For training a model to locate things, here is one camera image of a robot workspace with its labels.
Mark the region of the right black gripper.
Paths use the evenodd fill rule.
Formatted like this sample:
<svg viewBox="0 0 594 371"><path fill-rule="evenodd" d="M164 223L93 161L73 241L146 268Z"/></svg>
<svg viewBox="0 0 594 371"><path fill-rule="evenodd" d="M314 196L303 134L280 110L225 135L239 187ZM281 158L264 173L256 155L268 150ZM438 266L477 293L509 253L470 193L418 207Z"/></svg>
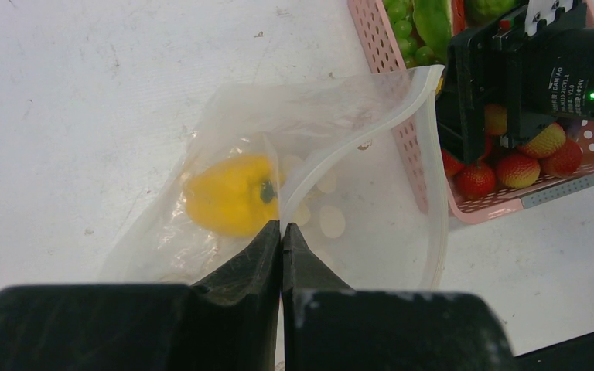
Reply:
<svg viewBox="0 0 594 371"><path fill-rule="evenodd" d="M435 98L439 142L469 165L483 153L484 109L507 109L506 148L527 144L559 118L594 121L594 28L575 1L553 22L526 26L526 5L453 36Z"/></svg>

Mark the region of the pink plastic basket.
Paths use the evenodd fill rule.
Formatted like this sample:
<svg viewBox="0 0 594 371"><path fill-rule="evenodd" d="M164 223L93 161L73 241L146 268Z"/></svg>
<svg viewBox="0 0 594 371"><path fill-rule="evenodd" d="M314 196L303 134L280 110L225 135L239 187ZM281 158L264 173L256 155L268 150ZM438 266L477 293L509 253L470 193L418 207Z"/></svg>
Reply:
<svg viewBox="0 0 594 371"><path fill-rule="evenodd" d="M388 28L389 18L382 4L379 1L349 1L347 5L371 72L386 73L404 69L402 57L394 52L397 43L394 33ZM418 207L425 212L428 199L415 120L406 120L393 128L391 133ZM443 189L448 194L451 215L464 223L483 223L594 186L593 121L582 123L577 142L583 150L582 164L567 179L543 175L526 189L498 186L494 192L476 200L465 199L455 190L453 182L446 181Z"/></svg>

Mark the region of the clear zip top bag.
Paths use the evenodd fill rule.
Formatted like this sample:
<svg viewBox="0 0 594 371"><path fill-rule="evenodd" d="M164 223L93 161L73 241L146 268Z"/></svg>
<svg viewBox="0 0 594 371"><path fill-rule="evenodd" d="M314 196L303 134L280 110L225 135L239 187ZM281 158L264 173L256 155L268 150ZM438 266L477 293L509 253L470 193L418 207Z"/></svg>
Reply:
<svg viewBox="0 0 594 371"><path fill-rule="evenodd" d="M194 284L253 237L229 237L186 214L187 180L227 158L269 156L279 175L281 234L355 289L431 290L448 237L434 98L443 68L425 66L288 85L229 83L207 102L157 198L105 259L105 282ZM418 207L392 129L415 120L428 209Z"/></svg>

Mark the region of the yellow bell pepper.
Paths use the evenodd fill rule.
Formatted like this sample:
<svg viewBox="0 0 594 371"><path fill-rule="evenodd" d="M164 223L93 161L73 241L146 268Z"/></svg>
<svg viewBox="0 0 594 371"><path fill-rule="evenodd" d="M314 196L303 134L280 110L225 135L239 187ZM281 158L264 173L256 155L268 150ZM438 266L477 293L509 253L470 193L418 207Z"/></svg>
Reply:
<svg viewBox="0 0 594 371"><path fill-rule="evenodd" d="M187 180L186 214L211 232L253 237L268 221L279 218L278 181L265 154L227 158Z"/></svg>

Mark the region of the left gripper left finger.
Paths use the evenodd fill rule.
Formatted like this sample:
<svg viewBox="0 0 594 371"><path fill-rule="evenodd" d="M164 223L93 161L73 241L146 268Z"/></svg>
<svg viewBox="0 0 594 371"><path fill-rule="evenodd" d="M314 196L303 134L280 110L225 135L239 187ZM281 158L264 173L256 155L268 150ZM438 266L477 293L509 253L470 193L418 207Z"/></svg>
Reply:
<svg viewBox="0 0 594 371"><path fill-rule="evenodd" d="M0 370L272 370L281 232L268 222L195 284L0 291Z"/></svg>

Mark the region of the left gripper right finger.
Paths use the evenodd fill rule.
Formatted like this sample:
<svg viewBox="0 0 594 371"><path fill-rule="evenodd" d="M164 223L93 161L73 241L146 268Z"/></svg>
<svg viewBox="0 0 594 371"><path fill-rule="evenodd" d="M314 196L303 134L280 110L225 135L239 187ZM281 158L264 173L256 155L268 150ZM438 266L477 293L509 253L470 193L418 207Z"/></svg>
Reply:
<svg viewBox="0 0 594 371"><path fill-rule="evenodd" d="M355 290L291 223L282 239L288 370L516 370L505 331L473 294Z"/></svg>

